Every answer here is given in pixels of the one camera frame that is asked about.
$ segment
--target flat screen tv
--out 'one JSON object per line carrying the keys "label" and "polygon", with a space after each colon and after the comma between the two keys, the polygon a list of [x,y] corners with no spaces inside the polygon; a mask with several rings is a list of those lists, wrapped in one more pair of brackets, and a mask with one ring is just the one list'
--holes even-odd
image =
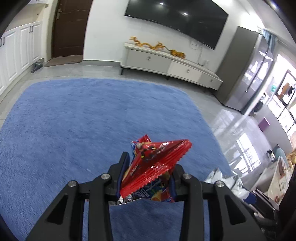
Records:
{"label": "flat screen tv", "polygon": [[130,0],[125,16],[176,29],[215,49],[228,14],[212,0]]}

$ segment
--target golden dragon figurine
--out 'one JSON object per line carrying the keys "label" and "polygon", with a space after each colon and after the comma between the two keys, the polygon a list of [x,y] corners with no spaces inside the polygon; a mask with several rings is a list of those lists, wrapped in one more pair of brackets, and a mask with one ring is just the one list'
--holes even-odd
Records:
{"label": "golden dragon figurine", "polygon": [[170,54],[171,55],[173,55],[173,56],[176,56],[176,57],[179,57],[179,58],[185,58],[185,54],[184,53],[182,53],[182,52],[178,52],[178,51],[176,51],[176,50],[174,50],[174,49],[168,49],[166,46],[164,46],[162,43],[160,43],[160,42],[157,42],[157,44],[155,45],[155,46],[152,46],[151,44],[149,44],[149,43],[141,43],[138,39],[137,39],[137,37],[135,37],[135,36],[132,36],[131,38],[130,38],[130,40],[133,40],[134,42],[135,42],[135,45],[136,46],[139,46],[139,47],[143,47],[143,45],[147,45],[147,46],[149,46],[149,48],[151,48],[151,49],[153,49],[153,50],[158,50],[159,48],[160,49],[164,49],[164,48],[166,48],[168,51],[170,51]]}

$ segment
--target refrigerator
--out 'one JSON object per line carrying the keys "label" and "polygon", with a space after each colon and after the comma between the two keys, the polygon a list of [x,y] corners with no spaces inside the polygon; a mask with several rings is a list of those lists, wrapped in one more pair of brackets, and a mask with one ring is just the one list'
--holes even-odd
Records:
{"label": "refrigerator", "polygon": [[243,111],[262,84],[273,61],[265,38],[238,27],[216,74],[223,81],[215,93],[225,106]]}

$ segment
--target glossy floor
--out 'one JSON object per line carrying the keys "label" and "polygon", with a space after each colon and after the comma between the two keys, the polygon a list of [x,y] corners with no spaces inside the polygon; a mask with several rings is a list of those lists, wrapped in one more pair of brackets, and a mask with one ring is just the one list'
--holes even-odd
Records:
{"label": "glossy floor", "polygon": [[222,152],[231,168],[241,175],[246,188],[251,188],[269,160],[266,151],[271,149],[266,137],[258,128],[257,122],[250,116],[224,107],[201,86],[183,80],[148,73],[138,70],[125,70],[120,75],[120,68],[108,66],[85,66],[67,64],[42,68],[33,74],[24,76],[0,103],[0,126],[3,124],[12,106],[22,92],[32,83],[81,77],[111,77],[122,80],[139,80],[164,84],[185,91],[201,111],[212,129]]}

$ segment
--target tv cabinet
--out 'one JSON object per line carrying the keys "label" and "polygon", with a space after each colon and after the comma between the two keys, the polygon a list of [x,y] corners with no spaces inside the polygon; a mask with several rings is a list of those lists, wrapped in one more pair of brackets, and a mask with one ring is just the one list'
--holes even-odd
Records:
{"label": "tv cabinet", "polygon": [[156,51],[125,43],[125,53],[120,65],[124,69],[139,69],[189,81],[197,85],[218,90],[222,80],[212,71],[168,52]]}

